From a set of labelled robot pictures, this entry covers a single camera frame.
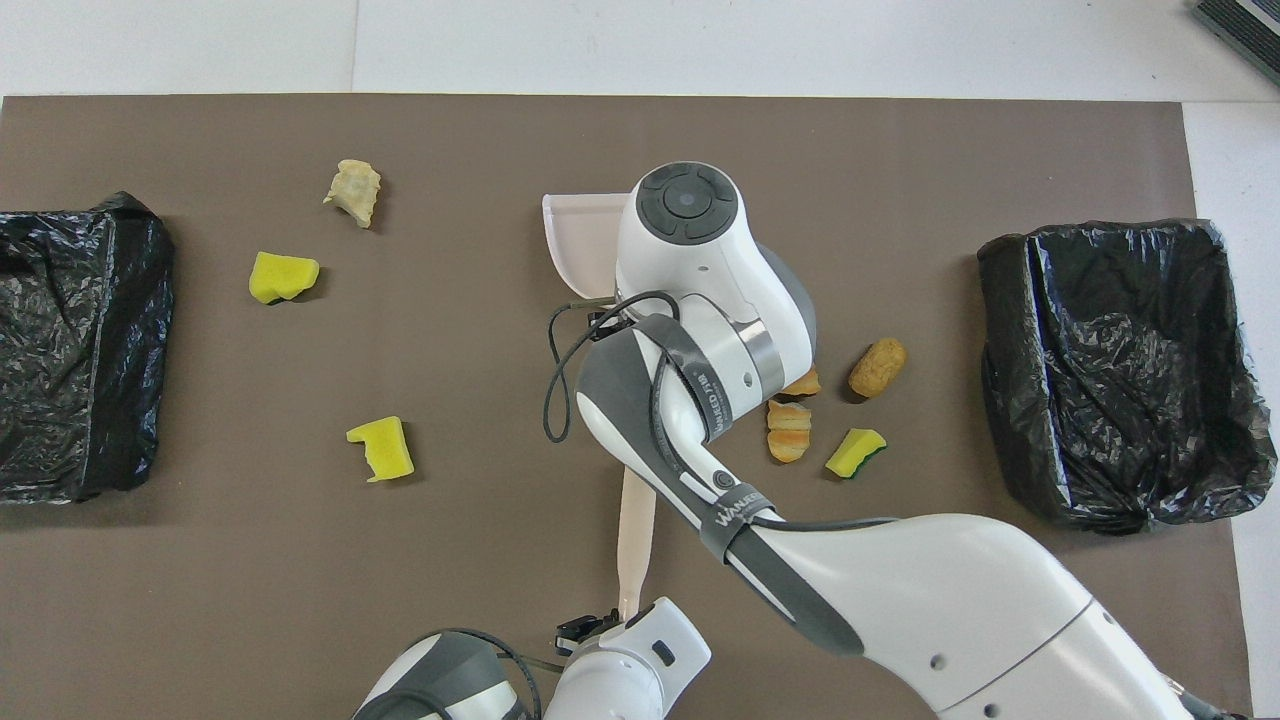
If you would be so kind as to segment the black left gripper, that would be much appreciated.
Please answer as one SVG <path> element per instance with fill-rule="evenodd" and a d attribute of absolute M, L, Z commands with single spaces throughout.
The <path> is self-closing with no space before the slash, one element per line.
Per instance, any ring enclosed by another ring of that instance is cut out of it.
<path fill-rule="evenodd" d="M 586 641 L 608 632 L 621 621 L 620 611 L 611 610 L 603 616 L 582 615 L 556 628 L 556 653 L 571 657 Z"/>

